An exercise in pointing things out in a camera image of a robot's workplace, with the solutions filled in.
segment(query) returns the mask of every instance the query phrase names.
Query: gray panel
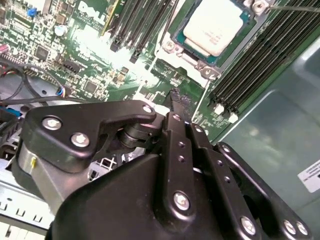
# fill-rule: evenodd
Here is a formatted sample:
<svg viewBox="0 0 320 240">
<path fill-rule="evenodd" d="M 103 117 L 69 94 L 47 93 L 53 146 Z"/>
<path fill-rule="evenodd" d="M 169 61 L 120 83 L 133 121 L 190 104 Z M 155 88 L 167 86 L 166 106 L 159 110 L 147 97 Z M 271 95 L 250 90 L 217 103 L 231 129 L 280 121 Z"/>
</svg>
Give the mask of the gray panel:
<svg viewBox="0 0 320 240">
<path fill-rule="evenodd" d="M 297 175 L 320 159 L 320 38 L 222 137 L 320 239 L 320 190 Z"/>
</svg>

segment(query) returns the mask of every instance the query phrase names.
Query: white label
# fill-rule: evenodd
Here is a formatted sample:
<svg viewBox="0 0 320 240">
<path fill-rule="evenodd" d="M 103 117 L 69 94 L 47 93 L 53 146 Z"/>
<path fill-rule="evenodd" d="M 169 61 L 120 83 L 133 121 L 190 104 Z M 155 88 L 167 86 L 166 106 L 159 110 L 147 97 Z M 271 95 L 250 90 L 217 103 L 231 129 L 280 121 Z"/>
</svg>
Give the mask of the white label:
<svg viewBox="0 0 320 240">
<path fill-rule="evenodd" d="M 320 189 L 320 160 L 312 164 L 306 170 L 298 174 L 298 178 L 302 181 L 310 193 Z"/>
</svg>

